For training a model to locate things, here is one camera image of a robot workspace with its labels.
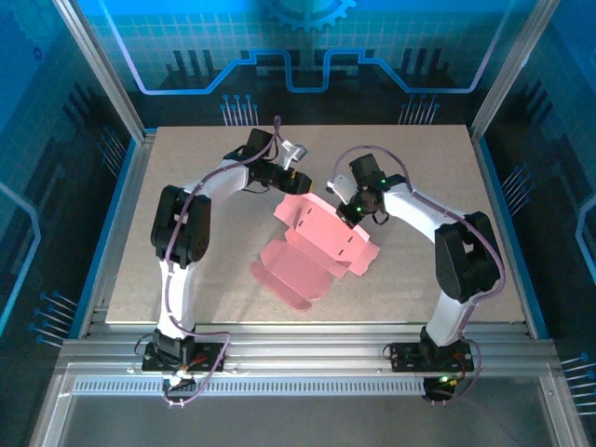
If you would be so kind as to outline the pink paper box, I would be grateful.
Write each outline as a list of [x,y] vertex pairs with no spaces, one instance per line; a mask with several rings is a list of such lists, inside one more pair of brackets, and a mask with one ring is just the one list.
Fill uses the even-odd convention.
[[309,309],[335,278],[362,276],[380,251],[365,230],[348,228],[331,204],[312,193],[285,195],[274,216],[287,225],[284,238],[270,240],[250,271],[296,310]]

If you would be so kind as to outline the blue table edge strip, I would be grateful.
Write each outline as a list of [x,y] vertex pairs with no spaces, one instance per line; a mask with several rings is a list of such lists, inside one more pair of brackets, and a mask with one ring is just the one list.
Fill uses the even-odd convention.
[[483,137],[473,143],[481,168],[482,178],[491,201],[496,225],[507,255],[511,281],[520,296],[521,309],[529,333],[536,339],[549,339],[549,331],[537,299],[527,264],[502,192],[489,147]]
[[113,192],[112,199],[108,207],[108,211],[106,213],[102,225],[102,230],[96,245],[96,249],[92,257],[88,275],[83,290],[81,291],[77,308],[75,310],[74,319],[71,324],[69,334],[67,336],[68,339],[78,339],[79,337],[81,337],[84,330],[88,311],[92,310],[93,304],[91,302],[94,297],[94,293],[97,290],[102,275],[103,261],[105,258],[105,253],[107,251],[110,235],[114,226],[117,208],[123,195],[125,183],[129,176],[129,169],[132,163],[132,159],[136,154],[137,147],[138,143],[134,140],[131,140],[127,148],[127,152],[125,154],[123,166],[117,177],[115,190]]

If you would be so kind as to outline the black round connector with LEDs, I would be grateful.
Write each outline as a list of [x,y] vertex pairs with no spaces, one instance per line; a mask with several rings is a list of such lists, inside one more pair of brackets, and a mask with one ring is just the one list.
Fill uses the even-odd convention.
[[446,402],[455,396],[455,391],[459,383],[460,379],[455,376],[443,375],[425,378],[423,380],[423,399],[429,402],[432,407],[437,402],[445,407]]

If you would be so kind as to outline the long aluminium frame rail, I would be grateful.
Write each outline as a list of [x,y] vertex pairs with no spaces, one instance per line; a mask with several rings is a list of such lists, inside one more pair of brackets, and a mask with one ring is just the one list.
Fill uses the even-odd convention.
[[[385,345],[416,342],[422,327],[407,323],[199,324],[211,340],[229,333],[223,372],[245,376],[388,376]],[[138,375],[141,357],[134,345],[146,325],[93,324],[83,339],[63,343],[57,365],[92,375]],[[523,323],[472,323],[467,338],[481,350],[481,374],[535,377],[562,368],[549,339],[531,337]]]

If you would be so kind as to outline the short aluminium side rail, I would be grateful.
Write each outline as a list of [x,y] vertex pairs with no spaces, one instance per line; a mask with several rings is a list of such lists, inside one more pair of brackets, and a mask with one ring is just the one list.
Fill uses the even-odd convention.
[[117,208],[114,226],[103,261],[102,275],[91,302],[93,307],[92,310],[88,311],[83,333],[78,339],[87,336],[95,312],[102,312],[102,310],[109,305],[112,298],[119,266],[123,258],[129,235],[129,228],[132,223],[134,210],[139,198],[144,173],[153,149],[155,137],[156,130],[151,129],[147,133],[145,142],[138,143],[136,154],[132,159],[129,169],[129,176],[125,183],[123,195]]

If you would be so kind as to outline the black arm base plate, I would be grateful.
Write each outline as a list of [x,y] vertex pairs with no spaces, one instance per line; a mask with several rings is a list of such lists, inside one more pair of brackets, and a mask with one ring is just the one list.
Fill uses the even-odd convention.
[[435,347],[431,342],[391,343],[383,356],[393,373],[468,373],[475,370],[469,344]]
[[149,343],[142,354],[144,373],[174,373],[185,366],[191,373],[207,373],[215,364],[223,343],[195,343],[180,356],[167,353]]

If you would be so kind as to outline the aluminium corner post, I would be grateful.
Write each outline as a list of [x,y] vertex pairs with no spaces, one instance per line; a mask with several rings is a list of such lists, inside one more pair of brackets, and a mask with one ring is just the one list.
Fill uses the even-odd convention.
[[131,138],[136,143],[144,143],[147,130],[82,9],[75,0],[52,0],[52,3]]
[[469,130],[472,144],[478,143],[489,128],[560,2],[561,0],[536,0],[534,8],[472,121]]

